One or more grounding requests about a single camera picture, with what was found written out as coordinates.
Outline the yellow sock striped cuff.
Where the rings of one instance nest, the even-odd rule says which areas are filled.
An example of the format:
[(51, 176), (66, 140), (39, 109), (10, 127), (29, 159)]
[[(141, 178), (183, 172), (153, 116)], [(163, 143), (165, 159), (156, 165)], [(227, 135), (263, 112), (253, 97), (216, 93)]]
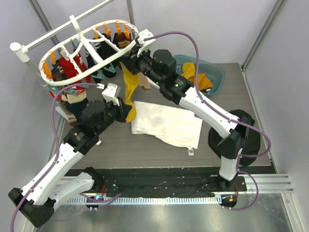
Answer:
[(189, 79), (195, 77), (195, 64), (192, 62), (184, 63), (182, 66), (182, 76)]

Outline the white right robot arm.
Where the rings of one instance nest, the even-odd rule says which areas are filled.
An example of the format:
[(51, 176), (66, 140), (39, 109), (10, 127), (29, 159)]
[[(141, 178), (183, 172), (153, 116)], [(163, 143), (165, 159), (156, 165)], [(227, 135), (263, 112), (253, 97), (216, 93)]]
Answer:
[(232, 190), (236, 186), (240, 154), (249, 134), (249, 118), (238, 118), (207, 99), (192, 82), (176, 72), (176, 60), (168, 50), (157, 50), (152, 56), (149, 51), (140, 55), (131, 51), (120, 61), (131, 74), (144, 74), (164, 98), (192, 111), (220, 135), (217, 147), (221, 166), (218, 176), (207, 186), (210, 190)]

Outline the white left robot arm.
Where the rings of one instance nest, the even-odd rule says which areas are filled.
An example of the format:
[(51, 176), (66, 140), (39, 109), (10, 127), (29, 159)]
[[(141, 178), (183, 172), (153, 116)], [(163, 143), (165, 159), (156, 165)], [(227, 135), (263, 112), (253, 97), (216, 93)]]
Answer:
[(59, 151), (27, 185), (13, 188), (8, 196), (31, 224), (39, 228), (67, 200), (90, 190), (99, 192), (104, 177), (93, 167), (57, 186), (60, 179), (99, 142), (99, 136), (115, 121), (124, 123), (132, 109), (120, 97), (112, 101), (91, 101), (82, 111), (80, 122), (65, 136)]

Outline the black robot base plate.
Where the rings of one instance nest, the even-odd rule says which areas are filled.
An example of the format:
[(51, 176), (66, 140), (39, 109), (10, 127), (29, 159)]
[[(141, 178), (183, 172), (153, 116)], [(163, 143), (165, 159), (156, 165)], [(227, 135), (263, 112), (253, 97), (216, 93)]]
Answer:
[(249, 190), (252, 180), (238, 174), (232, 181), (224, 181), (217, 167), (171, 168), (86, 168), (97, 178), (90, 193), (123, 198), (200, 198), (215, 193), (237, 195)]

